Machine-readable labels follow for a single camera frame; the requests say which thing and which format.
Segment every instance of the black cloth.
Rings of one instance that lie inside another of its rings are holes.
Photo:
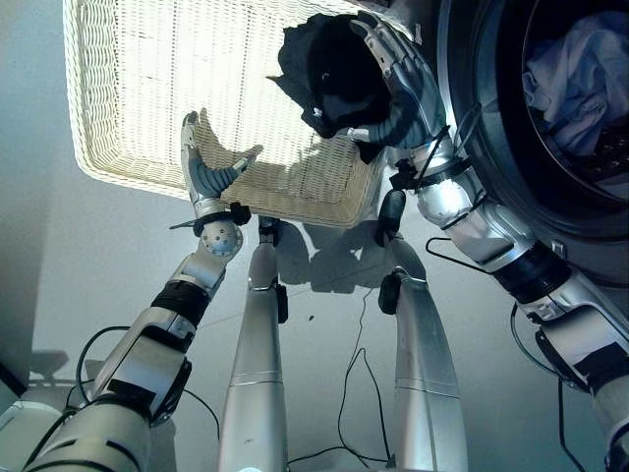
[[[283,75],[270,78],[302,108],[302,120],[323,138],[340,129],[379,123],[391,98],[372,54],[350,30],[354,15],[317,14],[284,30],[278,62]],[[380,145],[358,143],[371,162]]]

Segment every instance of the robotic hand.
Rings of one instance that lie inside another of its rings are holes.
[[[392,102],[384,122],[344,134],[412,149],[396,164],[395,191],[415,191],[423,216],[493,275],[540,326],[536,340],[556,372],[594,397],[606,435],[607,469],[627,470],[628,320],[583,273],[540,242],[526,222],[487,197],[471,162],[454,151],[443,103],[417,46],[369,14],[360,14],[353,30],[380,65]],[[398,227],[399,220],[389,228],[381,224],[376,240],[387,244]]]
[[[142,471],[148,460],[149,427],[175,410],[192,370],[186,358],[197,326],[220,286],[227,264],[243,243],[238,224],[248,209],[218,200],[253,162],[204,166],[195,142],[196,112],[182,128],[182,168],[197,217],[199,247],[187,256],[164,289],[114,348],[97,375],[85,407],[65,424],[25,471]]]
[[[445,126],[445,109],[417,46],[378,17],[363,12],[352,21],[352,30],[377,60],[392,100],[382,123],[343,133],[356,141],[394,148],[417,148],[432,141]]]

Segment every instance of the washing machine drum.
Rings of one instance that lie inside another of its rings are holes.
[[[466,152],[489,192],[596,283],[624,293],[625,305],[627,125],[605,132],[592,156],[562,153],[536,126],[522,75],[535,44],[602,10],[628,9],[627,0],[442,0],[436,51],[449,120],[483,107]]]

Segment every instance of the floor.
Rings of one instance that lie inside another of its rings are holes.
[[[0,29],[0,116],[11,117],[0,125],[0,346],[11,348],[0,352],[29,379],[31,398],[51,404],[63,399],[72,384],[86,340],[104,326],[131,323],[196,245],[190,231],[167,229],[190,219],[187,203],[103,184],[77,167],[65,101],[60,12],[58,2],[16,6],[10,27]],[[362,345],[384,397],[387,429],[393,428],[395,321],[377,308],[382,251],[372,243],[371,231],[369,222],[345,232],[301,223],[285,227],[278,252],[290,319],[280,337],[291,458],[338,444],[343,376],[366,296]],[[219,415],[255,233],[252,221],[189,351],[194,364],[189,388]],[[555,380],[531,365],[511,339],[511,299],[487,276],[426,253],[424,243],[439,231],[422,219],[412,198],[402,233],[426,266],[449,338],[470,470],[572,471],[557,439]],[[447,243],[441,250],[457,254]],[[525,344],[539,354],[534,327],[522,316],[517,326]],[[116,339],[111,334],[93,346],[89,372]],[[601,472],[603,442],[587,396],[566,394],[566,425],[573,452],[589,471]],[[376,398],[362,366],[350,379],[343,431],[361,452],[383,455]],[[172,420],[153,432],[149,470],[213,470],[214,435],[211,417],[183,397]],[[299,462],[294,470],[330,467],[360,464],[334,451]]]

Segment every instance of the wicker laundry basket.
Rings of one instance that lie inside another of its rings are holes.
[[[70,118],[77,162],[106,182],[186,199],[184,116],[200,111],[211,167],[257,162],[223,193],[253,212],[350,227],[381,164],[343,139],[323,140],[267,76],[280,75],[283,29],[343,0],[65,0]]]

